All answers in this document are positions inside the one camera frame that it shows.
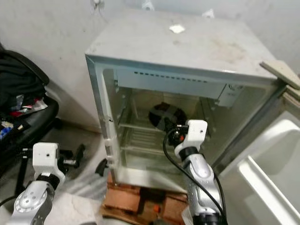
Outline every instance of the white wall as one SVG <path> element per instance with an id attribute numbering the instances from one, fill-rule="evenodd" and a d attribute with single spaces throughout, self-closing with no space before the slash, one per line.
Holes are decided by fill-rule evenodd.
<path id="1" fill-rule="evenodd" d="M 84 51 L 119 10 L 143 0 L 105 0 L 100 14 L 90 0 L 0 0 L 0 41 L 36 62 L 52 80 L 49 88 L 66 120 L 98 126 Z M 300 72 L 300 1 L 152 0 L 156 10 L 245 21 L 278 58 Z"/>
<path id="2" fill-rule="evenodd" d="M 143 0 L 124 0 L 139 8 Z M 300 73 L 300 1 L 298 0 L 151 0 L 156 10 L 244 21 L 267 48 Z"/>
<path id="3" fill-rule="evenodd" d="M 122 0 L 107 0 L 101 14 L 90 0 L 1 0 L 0 41 L 46 72 L 62 118 L 98 127 L 84 52 L 122 8 Z"/>

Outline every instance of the robotic arm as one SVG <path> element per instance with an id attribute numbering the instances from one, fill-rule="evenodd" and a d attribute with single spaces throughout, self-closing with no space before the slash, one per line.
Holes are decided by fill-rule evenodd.
<path id="1" fill-rule="evenodd" d="M 203 120 L 189 120 L 187 125 L 178 125 L 167 133 L 164 153 L 185 174 L 188 203 L 194 225 L 226 225 L 225 203 L 221 202 L 219 190 L 214 182 L 217 177 L 204 156 L 199 153 L 206 129 L 207 122 Z M 175 155 L 182 160 L 182 167 L 166 152 L 166 139 L 175 147 Z"/>
<path id="2" fill-rule="evenodd" d="M 33 146 L 35 181 L 15 200 L 14 212 L 7 225 L 42 225 L 52 208 L 55 189 L 65 181 L 58 168 L 59 145 L 37 143 Z"/>

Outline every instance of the chair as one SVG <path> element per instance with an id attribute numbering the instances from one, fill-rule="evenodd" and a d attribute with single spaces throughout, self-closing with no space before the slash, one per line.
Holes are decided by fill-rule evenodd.
<path id="1" fill-rule="evenodd" d="M 0 55 L 11 57 L 12 59 L 22 63 L 41 80 L 44 86 L 49 83 L 48 76 L 25 56 L 17 52 L 4 49 L 0 49 Z M 60 128 L 62 126 L 60 119 L 56 118 L 59 109 L 58 103 L 46 95 L 44 96 L 44 102 L 48 105 L 46 109 L 24 116 L 24 119 L 30 125 L 30 128 L 24 130 L 16 138 L 13 144 L 0 151 L 0 178 L 5 171 L 11 167 L 11 165 L 15 164 L 22 158 L 23 148 L 32 147 L 33 144 L 39 142 L 41 138 L 53 127 Z M 23 181 L 26 173 L 27 162 L 28 158 L 23 157 L 15 190 L 16 194 L 19 194 L 24 190 Z"/>

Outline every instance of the refrigerator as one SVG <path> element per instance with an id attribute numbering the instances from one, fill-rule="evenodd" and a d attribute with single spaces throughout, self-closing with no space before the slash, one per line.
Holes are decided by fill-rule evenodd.
<path id="1" fill-rule="evenodd" d="M 278 175 L 289 159 L 287 170 L 296 168 L 297 158 L 291 156 L 300 150 L 299 93 L 282 76 L 291 74 L 284 63 L 277 66 L 281 79 L 261 66 L 278 61 L 244 23 L 127 9 L 85 55 L 116 184 L 185 192 L 182 174 L 163 154 L 165 132 L 150 118 L 158 106 L 167 105 L 166 114 L 180 111 L 186 119 L 207 121 L 200 152 L 221 178 L 230 224 L 281 222 L 254 185 L 253 168 L 265 187 L 276 190 L 268 191 L 281 196 L 278 202 L 291 218 L 299 220 L 295 204 L 300 200 L 291 203 L 294 195 L 287 193 L 296 194 L 300 179 Z M 275 141 L 280 144 L 274 147 Z M 172 147 L 168 152 L 175 157 Z M 292 181 L 298 184 L 294 192 L 279 185 Z M 255 200 L 247 202 L 252 195 Z M 261 217 L 251 213 L 258 206 L 265 210 Z"/>

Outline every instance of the cable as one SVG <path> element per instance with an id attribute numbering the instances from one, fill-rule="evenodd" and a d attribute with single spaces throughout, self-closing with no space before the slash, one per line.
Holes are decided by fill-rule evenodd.
<path id="1" fill-rule="evenodd" d="M 221 195 L 221 199 L 222 199 L 222 206 L 223 206 L 223 212 L 224 212 L 224 215 L 226 215 L 226 204 L 225 204 L 224 191 L 223 191 L 222 185 L 220 183 L 220 180 L 219 180 L 219 178 L 218 178 L 218 176 L 216 175 L 215 172 L 214 172 L 214 176 L 215 176 L 215 179 L 217 181 L 217 185 L 218 185 L 219 190 L 220 190 L 220 195 Z"/>
<path id="2" fill-rule="evenodd" d="M 224 213 L 224 211 L 222 210 L 221 206 L 219 205 L 219 203 L 214 199 L 213 196 L 211 196 L 211 194 L 198 182 L 196 181 L 188 172 L 186 172 L 180 165 L 178 165 L 174 159 L 171 158 L 171 156 L 169 155 L 169 153 L 167 152 L 167 149 L 166 149 L 166 142 L 167 142 L 167 139 L 168 139 L 168 136 L 174 132 L 175 129 L 171 129 L 169 130 L 169 132 L 166 134 L 165 138 L 164 138 L 164 141 L 163 141 L 163 151 L 164 151 L 164 154 L 165 156 L 168 158 L 168 160 L 174 165 L 176 166 L 177 169 L 179 169 L 181 172 L 183 172 L 192 182 L 194 182 L 213 202 L 214 204 L 216 205 L 216 207 L 218 208 L 218 210 L 220 211 L 220 214 L 221 216 L 223 217 L 223 219 L 225 220 L 226 224 L 227 223 L 227 219 L 226 219 L 226 215 Z"/>
<path id="3" fill-rule="evenodd" d="M 0 202 L 0 207 L 1 207 L 2 205 L 4 205 L 5 203 L 9 202 L 10 200 L 13 200 L 13 199 L 15 199 L 15 198 L 17 198 L 17 197 L 18 197 L 17 195 L 14 195 L 14 196 L 11 196 L 11 197 L 9 197 L 9 198 L 3 200 L 2 202 Z"/>

